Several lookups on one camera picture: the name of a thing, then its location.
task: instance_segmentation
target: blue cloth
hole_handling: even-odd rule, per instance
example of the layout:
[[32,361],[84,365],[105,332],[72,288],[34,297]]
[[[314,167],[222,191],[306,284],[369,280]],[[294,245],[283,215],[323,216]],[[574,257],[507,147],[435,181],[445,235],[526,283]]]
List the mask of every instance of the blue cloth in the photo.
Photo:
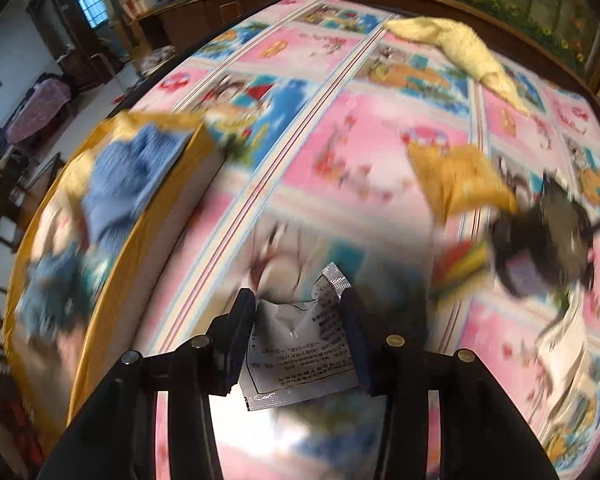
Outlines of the blue cloth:
[[59,330],[70,330],[75,314],[68,304],[80,264],[78,243],[62,253],[46,254],[29,268],[29,284],[18,306],[16,318],[27,336],[52,341]]
[[150,123],[129,142],[116,140],[93,165],[82,208],[89,242],[116,256],[189,139]]

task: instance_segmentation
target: silver packet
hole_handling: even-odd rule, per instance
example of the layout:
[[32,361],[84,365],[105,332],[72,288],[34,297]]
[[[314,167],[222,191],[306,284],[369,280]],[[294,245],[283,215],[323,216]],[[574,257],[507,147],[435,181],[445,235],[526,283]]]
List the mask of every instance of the silver packet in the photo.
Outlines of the silver packet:
[[338,311],[348,286],[331,263],[314,283],[313,301],[258,300],[239,380],[248,410],[286,406],[358,385]]

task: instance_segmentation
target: wall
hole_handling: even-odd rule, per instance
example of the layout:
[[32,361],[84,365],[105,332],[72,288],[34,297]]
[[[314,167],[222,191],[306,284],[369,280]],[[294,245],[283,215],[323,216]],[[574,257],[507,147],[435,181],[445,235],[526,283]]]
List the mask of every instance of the wall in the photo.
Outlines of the wall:
[[0,14],[0,126],[41,73],[62,73],[26,12],[28,3],[10,0]]

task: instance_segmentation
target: floor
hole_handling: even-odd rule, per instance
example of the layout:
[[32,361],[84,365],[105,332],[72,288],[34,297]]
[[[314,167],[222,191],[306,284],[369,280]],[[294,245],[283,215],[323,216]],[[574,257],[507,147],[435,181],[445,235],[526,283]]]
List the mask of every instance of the floor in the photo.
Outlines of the floor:
[[[66,121],[54,138],[50,140],[48,146],[43,146],[41,152],[44,155],[40,168],[57,152],[61,153],[64,160],[68,160],[90,131],[116,107],[113,100],[122,94],[123,88],[133,86],[137,80],[138,75],[133,65],[129,63],[118,74],[118,80],[113,79],[106,85],[78,96],[74,101],[77,109],[76,116]],[[1,236],[10,240],[13,238],[13,231],[14,224],[11,221],[3,219],[0,222]],[[0,286],[5,288],[9,285],[14,258],[15,255],[11,253],[11,249],[0,244]]]

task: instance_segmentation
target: pink cartoon bed sheet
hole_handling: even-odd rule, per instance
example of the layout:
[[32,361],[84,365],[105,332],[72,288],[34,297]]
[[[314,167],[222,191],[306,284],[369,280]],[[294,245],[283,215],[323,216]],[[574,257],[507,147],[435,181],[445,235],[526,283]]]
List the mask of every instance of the pink cartoon bed sheet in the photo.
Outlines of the pink cartoon bed sheet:
[[[392,36],[393,15],[343,0],[283,0],[222,33],[174,69],[136,110],[204,110],[232,148],[158,283],[134,347],[170,351],[206,329],[249,286],[281,302],[310,299],[335,261],[368,304],[391,314],[422,302],[444,246],[475,237],[489,211],[437,228],[405,152],[408,142],[473,143],[516,194],[532,201],[558,170],[600,216],[600,126],[583,97],[500,58],[532,111],[524,116],[437,49]],[[549,300],[501,290],[438,312],[415,337],[430,349],[477,351],[526,418],[562,478],[600,442],[600,238],[586,297],[595,396],[552,423],[534,341],[554,319]],[[157,473],[168,480],[166,406],[157,415]],[[247,412],[238,386],[211,399],[225,478],[370,478],[383,399],[359,390]],[[428,474],[440,462],[430,402]]]

